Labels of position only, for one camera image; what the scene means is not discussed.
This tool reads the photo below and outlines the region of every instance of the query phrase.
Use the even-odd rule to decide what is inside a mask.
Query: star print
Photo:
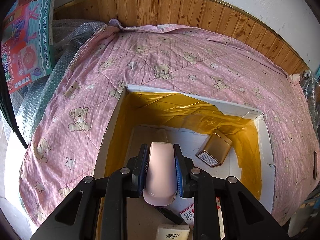
[[[210,67],[213,67],[214,69],[216,69],[218,67],[218,65],[215,63],[211,63]]]
[[[93,89],[93,88],[96,88],[95,86],[96,83],[93,83],[93,84],[90,84],[89,86],[87,86],[87,90],[89,90],[89,92]]]
[[[169,52],[168,52],[167,50],[162,50],[162,49],[161,49],[161,52],[162,52],[163,54],[165,54],[166,56],[169,55]]]
[[[196,82],[196,75],[191,76],[190,74],[188,74],[188,79],[191,79],[193,82]]]
[[[70,168],[70,170],[72,171],[72,168],[76,167],[76,159],[69,159],[67,157],[67,162],[66,162],[66,166],[68,166]]]
[[[138,67],[137,63],[132,61],[129,61],[129,64],[127,66],[129,66],[131,69],[133,69],[134,67]]]
[[[36,188],[37,190],[39,190],[39,192],[40,192],[40,194],[41,194],[41,192],[45,191],[45,189],[44,189],[44,187],[43,187],[43,184],[41,184],[41,183],[39,183],[39,182],[37,182],[37,181],[36,181],[36,183],[37,183],[37,185],[35,186],[35,188]]]

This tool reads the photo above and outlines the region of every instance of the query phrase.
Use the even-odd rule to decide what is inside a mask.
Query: toy box
[[[17,0],[3,21],[1,58],[9,93],[49,75],[55,65],[54,0]]]

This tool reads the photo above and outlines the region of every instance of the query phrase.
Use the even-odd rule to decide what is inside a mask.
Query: pink quilt
[[[320,151],[298,81],[235,39],[182,25],[124,29],[113,19],[80,48],[36,128],[19,180],[25,209],[39,226],[93,174],[113,109],[131,83],[262,110],[276,167],[272,215],[283,225],[320,178],[312,178],[313,151]]]

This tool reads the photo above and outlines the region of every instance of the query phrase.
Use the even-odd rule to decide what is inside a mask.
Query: wooden headboard
[[[89,19],[124,27],[182,24],[224,34],[256,49],[289,74],[308,69],[297,52],[259,19],[221,0],[74,0],[56,19]]]

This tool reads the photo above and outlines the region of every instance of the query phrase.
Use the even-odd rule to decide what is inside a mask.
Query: small black object
[[[318,157],[316,151],[313,151],[313,179],[317,179]]]
[[[220,198],[225,239],[290,239],[239,180],[230,183],[228,178],[211,177],[203,170],[192,174],[192,160],[182,156],[178,144],[174,145],[174,150],[182,174],[183,198],[186,195],[195,198],[193,240],[220,240],[216,196]],[[43,222],[31,240],[94,240],[100,198],[104,196],[98,239],[126,240],[126,198],[141,195],[141,183],[144,183],[148,165],[147,153],[148,147],[142,145],[139,155],[129,160],[127,167],[130,172],[127,174],[118,170],[110,177],[93,179],[90,183],[82,180]],[[170,216],[165,209],[157,209]]]
[[[171,220],[176,225],[181,225],[183,223],[183,219],[181,216],[176,215],[171,210],[165,207],[155,207],[161,214],[163,214],[167,219]]]

